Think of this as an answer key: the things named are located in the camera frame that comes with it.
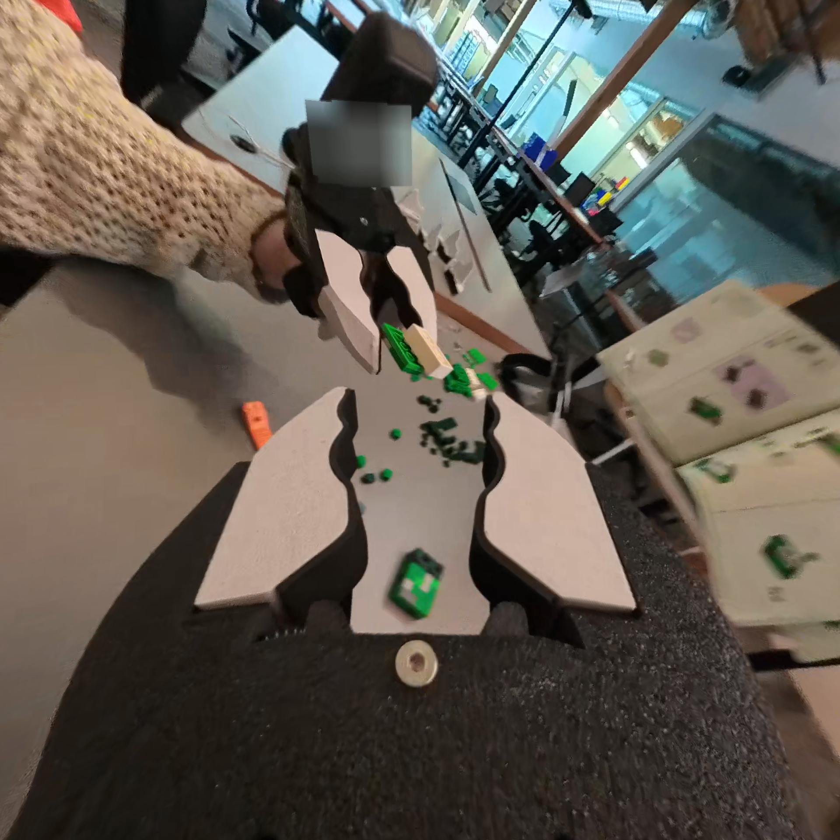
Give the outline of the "person's left forearm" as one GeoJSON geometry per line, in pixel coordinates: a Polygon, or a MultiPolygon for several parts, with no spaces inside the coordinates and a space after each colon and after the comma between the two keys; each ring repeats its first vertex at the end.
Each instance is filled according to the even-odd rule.
{"type": "Polygon", "coordinates": [[[2,2],[2,252],[80,257],[169,277],[188,267],[259,296],[254,237],[284,203],[157,125],[77,35],[2,2]]]}

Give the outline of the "green mosaic lego panel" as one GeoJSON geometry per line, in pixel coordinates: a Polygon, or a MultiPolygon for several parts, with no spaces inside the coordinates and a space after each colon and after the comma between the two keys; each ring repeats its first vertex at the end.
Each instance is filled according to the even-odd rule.
{"type": "Polygon", "coordinates": [[[403,373],[411,376],[423,376],[425,370],[412,350],[402,330],[389,323],[383,323],[381,334],[391,357],[403,373]]]}

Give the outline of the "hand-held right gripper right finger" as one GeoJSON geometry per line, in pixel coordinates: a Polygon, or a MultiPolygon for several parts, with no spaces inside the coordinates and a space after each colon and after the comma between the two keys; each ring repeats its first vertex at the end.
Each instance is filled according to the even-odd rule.
{"type": "Polygon", "coordinates": [[[583,457],[505,394],[487,398],[483,435],[469,573],[491,611],[516,606],[530,634],[576,634],[574,611],[633,616],[637,600],[583,457]]]}

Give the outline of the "wooden column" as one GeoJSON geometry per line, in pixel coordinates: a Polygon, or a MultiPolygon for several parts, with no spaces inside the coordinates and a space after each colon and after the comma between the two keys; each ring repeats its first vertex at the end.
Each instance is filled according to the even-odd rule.
{"type": "Polygon", "coordinates": [[[616,63],[574,120],[563,127],[553,146],[559,160],[562,161],[573,150],[602,112],[613,103],[695,4],[693,1],[670,1],[663,6],[662,11],[616,63]]]}

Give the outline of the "dark book stand board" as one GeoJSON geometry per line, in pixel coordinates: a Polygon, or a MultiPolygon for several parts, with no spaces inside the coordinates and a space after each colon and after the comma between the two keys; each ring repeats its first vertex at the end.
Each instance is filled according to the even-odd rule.
{"type": "Polygon", "coordinates": [[[792,303],[788,310],[825,338],[839,344],[839,282],[792,303]]]}

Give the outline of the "neighbouring wood-edged table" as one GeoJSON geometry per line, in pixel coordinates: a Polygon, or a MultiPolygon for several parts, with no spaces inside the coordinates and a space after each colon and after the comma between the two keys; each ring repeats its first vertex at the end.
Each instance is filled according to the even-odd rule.
{"type": "MultiPolygon", "coordinates": [[[[288,178],[279,163],[281,135],[304,120],[306,101],[320,98],[337,65],[294,27],[182,122],[185,141],[281,194],[288,178]]],[[[476,266],[465,290],[454,295],[444,268],[432,259],[437,309],[506,353],[548,359],[549,349],[467,174],[417,129],[412,188],[424,205],[422,230],[460,226],[457,259],[472,259],[476,266]]]]}

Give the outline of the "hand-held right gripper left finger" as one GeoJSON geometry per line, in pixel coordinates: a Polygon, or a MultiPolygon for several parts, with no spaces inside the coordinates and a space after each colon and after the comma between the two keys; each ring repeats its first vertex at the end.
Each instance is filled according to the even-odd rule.
{"type": "Polygon", "coordinates": [[[353,487],[354,390],[336,387],[253,456],[197,590],[199,611],[268,605],[304,624],[317,602],[350,614],[368,564],[353,487]]]}

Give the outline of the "lego instruction booklet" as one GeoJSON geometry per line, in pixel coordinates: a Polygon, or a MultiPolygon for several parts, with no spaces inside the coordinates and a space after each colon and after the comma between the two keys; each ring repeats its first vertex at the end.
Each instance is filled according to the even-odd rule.
{"type": "Polygon", "coordinates": [[[726,280],[597,357],[685,489],[727,618],[838,662],[838,346],[726,280]]]}

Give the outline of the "row of office desks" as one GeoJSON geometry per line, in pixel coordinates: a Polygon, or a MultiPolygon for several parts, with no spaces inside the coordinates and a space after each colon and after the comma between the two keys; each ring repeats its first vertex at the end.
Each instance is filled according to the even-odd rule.
{"type": "Polygon", "coordinates": [[[513,164],[519,174],[518,185],[502,197],[498,210],[490,217],[490,226],[496,234],[502,233],[514,217],[524,209],[535,209],[546,203],[555,211],[556,223],[566,223],[564,233],[554,236],[552,229],[545,228],[541,234],[532,237],[532,244],[538,247],[537,255],[522,264],[517,270],[519,279],[533,277],[537,270],[547,264],[569,264],[583,256],[587,249],[600,249],[609,253],[616,248],[616,239],[611,234],[599,234],[594,226],[597,217],[587,217],[572,204],[565,193],[534,161],[512,145],[507,136],[491,121],[480,108],[478,101],[466,89],[460,76],[448,59],[437,54],[440,81],[452,104],[444,119],[451,123],[449,136],[454,137],[459,127],[468,119],[477,125],[473,140],[479,146],[490,148],[492,158],[473,182],[476,193],[490,183],[502,165],[513,164]]]}

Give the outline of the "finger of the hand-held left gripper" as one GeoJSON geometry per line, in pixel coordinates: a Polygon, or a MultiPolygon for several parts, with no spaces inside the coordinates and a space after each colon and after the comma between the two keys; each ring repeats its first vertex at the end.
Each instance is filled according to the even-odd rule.
{"type": "Polygon", "coordinates": [[[438,341],[438,310],[434,284],[426,277],[414,251],[404,245],[393,247],[386,255],[395,276],[393,300],[403,325],[422,327],[432,341],[438,341]]]}
{"type": "Polygon", "coordinates": [[[316,229],[325,285],[318,306],[343,347],[368,373],[382,367],[382,339],[371,315],[371,300],[362,285],[361,254],[340,236],[316,229]]]}

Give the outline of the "pile of dark green lego pieces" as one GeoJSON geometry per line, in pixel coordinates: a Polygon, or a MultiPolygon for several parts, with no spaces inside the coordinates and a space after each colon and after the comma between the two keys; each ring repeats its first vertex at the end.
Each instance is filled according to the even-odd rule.
{"type": "Polygon", "coordinates": [[[445,468],[482,465],[487,451],[482,425],[484,400],[473,402],[456,395],[446,401],[421,393],[416,403],[425,412],[418,425],[421,448],[439,458],[445,468]]]}

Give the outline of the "green lego block dark studs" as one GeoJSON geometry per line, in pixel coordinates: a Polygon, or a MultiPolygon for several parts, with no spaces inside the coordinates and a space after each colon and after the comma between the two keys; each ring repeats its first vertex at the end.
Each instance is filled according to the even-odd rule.
{"type": "Polygon", "coordinates": [[[421,548],[405,554],[388,591],[388,601],[413,620],[429,617],[445,567],[421,548]]]}

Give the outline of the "black and grey object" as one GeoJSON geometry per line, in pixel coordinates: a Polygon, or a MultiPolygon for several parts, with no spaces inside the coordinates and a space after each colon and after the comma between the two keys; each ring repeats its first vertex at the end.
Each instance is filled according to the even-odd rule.
{"type": "Polygon", "coordinates": [[[532,353],[510,353],[495,372],[510,399],[554,426],[572,420],[579,393],[602,386],[606,379],[596,357],[584,358],[572,350],[561,350],[550,360],[532,353]]]}

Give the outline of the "pile of bright green lego pieces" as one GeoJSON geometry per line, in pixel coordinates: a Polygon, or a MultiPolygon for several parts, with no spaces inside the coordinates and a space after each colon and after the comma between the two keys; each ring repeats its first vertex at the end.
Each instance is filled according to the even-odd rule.
{"type": "Polygon", "coordinates": [[[452,363],[452,369],[444,378],[444,392],[463,396],[478,403],[500,389],[498,379],[484,367],[487,357],[478,349],[462,353],[460,361],[452,363]]]}

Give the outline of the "white lego brick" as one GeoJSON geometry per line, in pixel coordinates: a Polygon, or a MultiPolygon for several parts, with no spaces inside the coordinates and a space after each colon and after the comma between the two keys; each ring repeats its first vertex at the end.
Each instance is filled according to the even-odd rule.
{"type": "Polygon", "coordinates": [[[453,372],[454,366],[438,347],[436,340],[423,327],[412,325],[404,332],[404,339],[426,377],[443,380],[453,372]]]}

